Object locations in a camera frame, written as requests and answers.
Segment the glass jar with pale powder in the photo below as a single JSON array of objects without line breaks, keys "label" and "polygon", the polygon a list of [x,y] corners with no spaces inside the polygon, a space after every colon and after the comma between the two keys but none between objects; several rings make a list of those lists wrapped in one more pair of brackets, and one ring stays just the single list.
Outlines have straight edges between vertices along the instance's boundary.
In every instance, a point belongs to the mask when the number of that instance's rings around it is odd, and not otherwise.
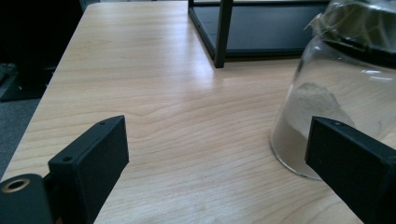
[{"label": "glass jar with pale powder", "polygon": [[304,50],[270,136],[276,158],[297,175],[314,116],[381,140],[396,130],[396,0],[331,0],[309,27]]}]

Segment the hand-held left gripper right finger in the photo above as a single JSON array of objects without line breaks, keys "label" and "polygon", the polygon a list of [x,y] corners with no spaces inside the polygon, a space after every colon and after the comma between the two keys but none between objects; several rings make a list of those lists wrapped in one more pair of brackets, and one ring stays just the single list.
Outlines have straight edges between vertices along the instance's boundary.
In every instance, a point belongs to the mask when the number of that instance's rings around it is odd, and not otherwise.
[{"label": "hand-held left gripper right finger", "polygon": [[396,149],[341,121],[313,117],[305,163],[364,224],[396,224]]}]

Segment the black metal shelf rack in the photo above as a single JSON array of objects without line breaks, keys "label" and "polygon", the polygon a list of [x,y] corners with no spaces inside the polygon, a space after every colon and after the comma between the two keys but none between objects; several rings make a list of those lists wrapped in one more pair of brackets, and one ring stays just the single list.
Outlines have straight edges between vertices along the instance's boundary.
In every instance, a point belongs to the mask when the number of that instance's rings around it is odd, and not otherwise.
[{"label": "black metal shelf rack", "polygon": [[188,0],[188,14],[217,68],[231,61],[298,58],[307,24],[330,0]]}]

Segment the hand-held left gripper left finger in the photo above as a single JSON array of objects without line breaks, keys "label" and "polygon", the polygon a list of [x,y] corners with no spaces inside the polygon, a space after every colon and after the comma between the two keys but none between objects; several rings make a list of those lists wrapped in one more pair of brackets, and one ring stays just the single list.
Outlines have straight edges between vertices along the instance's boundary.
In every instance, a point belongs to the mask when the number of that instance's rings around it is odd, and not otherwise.
[{"label": "hand-held left gripper left finger", "polygon": [[128,162],[123,116],[95,123],[50,159],[64,224],[92,224]]}]

